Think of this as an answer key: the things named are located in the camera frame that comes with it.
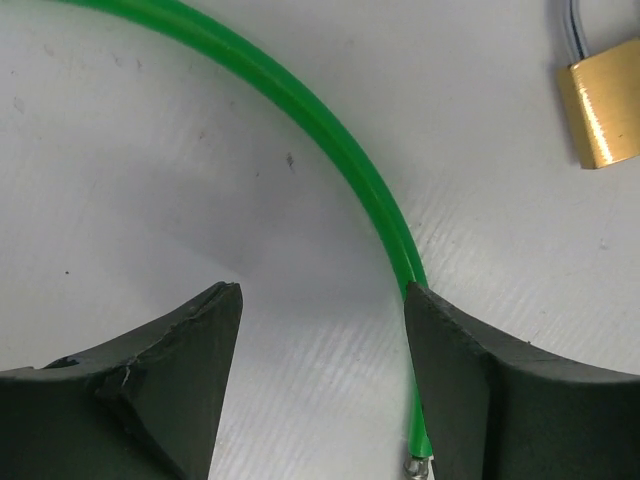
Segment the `brass padlock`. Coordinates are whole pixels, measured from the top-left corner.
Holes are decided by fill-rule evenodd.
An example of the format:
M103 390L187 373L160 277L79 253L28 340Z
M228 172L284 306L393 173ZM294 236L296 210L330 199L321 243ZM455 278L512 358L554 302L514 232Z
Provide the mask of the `brass padlock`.
M575 2L566 3L578 61L557 78L580 163L595 169L640 155L640 39L588 56Z

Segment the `green plastic coating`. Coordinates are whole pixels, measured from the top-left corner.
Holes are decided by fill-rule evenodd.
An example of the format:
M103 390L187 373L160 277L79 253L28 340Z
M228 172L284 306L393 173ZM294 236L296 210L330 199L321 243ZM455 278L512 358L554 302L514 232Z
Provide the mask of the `green plastic coating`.
M108 12L188 45L246 80L271 99L324 150L366 209L387 251L403 297L409 282L427 284L420 255L389 188L358 142L298 79L266 53L212 18L178 0L59 0ZM415 394L409 452L429 457Z

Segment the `cable end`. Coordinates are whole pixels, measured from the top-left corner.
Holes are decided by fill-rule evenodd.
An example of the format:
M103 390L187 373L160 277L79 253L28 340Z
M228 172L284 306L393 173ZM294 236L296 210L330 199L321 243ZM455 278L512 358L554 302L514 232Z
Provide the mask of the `cable end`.
M404 476L407 480L429 478L429 458L414 457L409 454L404 462Z

